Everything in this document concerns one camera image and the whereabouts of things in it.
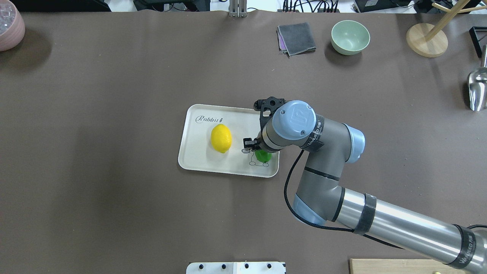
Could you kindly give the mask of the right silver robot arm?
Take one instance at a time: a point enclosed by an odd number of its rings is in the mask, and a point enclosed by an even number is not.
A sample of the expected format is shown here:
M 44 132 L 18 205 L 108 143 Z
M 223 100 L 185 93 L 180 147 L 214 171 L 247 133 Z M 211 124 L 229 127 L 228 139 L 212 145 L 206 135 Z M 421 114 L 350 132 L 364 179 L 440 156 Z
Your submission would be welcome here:
M 345 123 L 325 118 L 302 100 L 256 100 L 256 138 L 242 151 L 273 154 L 301 150 L 287 175 L 283 195 L 294 217 L 306 225 L 350 232 L 404 249 L 469 274 L 486 273 L 486 231 L 450 224 L 341 185 L 346 164 L 364 152 L 365 137 Z

